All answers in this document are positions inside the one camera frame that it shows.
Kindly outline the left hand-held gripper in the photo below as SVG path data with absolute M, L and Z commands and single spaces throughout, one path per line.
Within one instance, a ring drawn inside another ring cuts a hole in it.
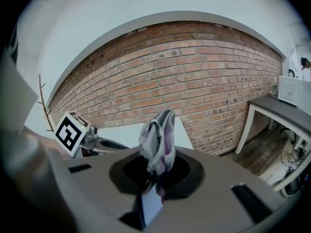
M 56 127 L 54 138 L 71 158 L 82 158 L 83 150 L 90 150 L 90 155 L 108 153 L 105 150 L 93 150 L 98 138 L 97 128 L 74 111 L 64 113 Z M 127 146 L 110 140 L 101 140 L 99 143 L 109 149 L 128 149 Z

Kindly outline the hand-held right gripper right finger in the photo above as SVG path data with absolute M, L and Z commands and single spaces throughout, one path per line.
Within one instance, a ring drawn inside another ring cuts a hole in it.
M 150 190 L 147 194 L 142 195 L 142 209 L 145 225 L 149 225 L 162 208 L 161 196 L 157 194 L 156 190 Z

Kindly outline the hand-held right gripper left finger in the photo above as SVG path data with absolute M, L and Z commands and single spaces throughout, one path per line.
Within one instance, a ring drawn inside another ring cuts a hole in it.
M 136 196 L 132 210 L 123 214 L 119 221 L 136 230 L 144 230 L 146 228 L 141 194 Z

